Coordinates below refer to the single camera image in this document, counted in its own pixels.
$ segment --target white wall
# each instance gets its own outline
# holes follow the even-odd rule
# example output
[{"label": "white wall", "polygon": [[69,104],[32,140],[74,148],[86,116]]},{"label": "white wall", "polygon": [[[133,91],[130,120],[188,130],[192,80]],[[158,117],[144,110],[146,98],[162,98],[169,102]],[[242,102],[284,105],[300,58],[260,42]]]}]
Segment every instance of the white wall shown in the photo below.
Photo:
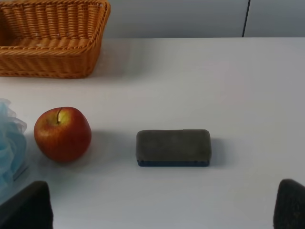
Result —
[{"label": "white wall", "polygon": [[109,0],[105,37],[241,37],[248,0]]},{"label": "white wall", "polygon": [[251,0],[245,37],[304,36],[304,0]]}]

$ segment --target apple stem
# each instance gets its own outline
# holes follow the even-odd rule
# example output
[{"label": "apple stem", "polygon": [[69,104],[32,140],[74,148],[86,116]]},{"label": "apple stem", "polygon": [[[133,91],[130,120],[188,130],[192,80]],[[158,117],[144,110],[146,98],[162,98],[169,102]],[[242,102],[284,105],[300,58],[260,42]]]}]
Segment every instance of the apple stem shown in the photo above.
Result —
[{"label": "apple stem", "polygon": [[56,124],[59,124],[59,113],[61,112],[62,107],[60,108],[60,110],[57,113],[57,117],[56,117]]}]

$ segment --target scrubbing pad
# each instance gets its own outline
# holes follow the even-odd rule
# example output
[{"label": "scrubbing pad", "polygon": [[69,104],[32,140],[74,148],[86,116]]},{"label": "scrubbing pad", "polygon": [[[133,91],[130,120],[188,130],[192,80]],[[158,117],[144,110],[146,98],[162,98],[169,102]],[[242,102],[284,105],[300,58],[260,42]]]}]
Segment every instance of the scrubbing pad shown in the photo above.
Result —
[{"label": "scrubbing pad", "polygon": [[142,167],[206,167],[211,155],[207,130],[143,130],[137,134],[136,157]]}]

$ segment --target basket rim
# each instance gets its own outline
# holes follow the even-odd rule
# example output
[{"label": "basket rim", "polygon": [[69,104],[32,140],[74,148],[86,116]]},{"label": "basket rim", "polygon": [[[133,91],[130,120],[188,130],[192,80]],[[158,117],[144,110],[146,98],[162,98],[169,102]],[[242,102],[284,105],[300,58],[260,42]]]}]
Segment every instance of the basket rim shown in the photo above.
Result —
[{"label": "basket rim", "polygon": [[90,50],[96,43],[97,37],[102,36],[102,25],[106,24],[110,15],[111,6],[107,0],[14,0],[14,1],[0,1],[0,8],[4,6],[28,6],[28,5],[39,5],[39,4],[64,4],[64,3],[96,3],[105,4],[102,12],[103,16],[98,21],[95,32],[91,40],[84,46],[76,47],[56,47],[56,48],[45,48],[45,47],[22,47],[22,46],[0,46],[0,55],[78,55]]}]

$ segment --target sponge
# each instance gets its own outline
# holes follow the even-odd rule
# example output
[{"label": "sponge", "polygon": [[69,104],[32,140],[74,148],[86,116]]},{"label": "sponge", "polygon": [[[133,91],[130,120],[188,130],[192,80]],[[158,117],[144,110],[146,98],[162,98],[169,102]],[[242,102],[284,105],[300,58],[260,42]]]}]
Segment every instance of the sponge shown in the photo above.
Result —
[{"label": "sponge", "polygon": [[207,130],[143,130],[137,134],[136,157],[142,167],[206,167],[211,155]]},{"label": "sponge", "polygon": [[282,180],[276,198],[274,229],[305,229],[305,187],[294,180]]}]

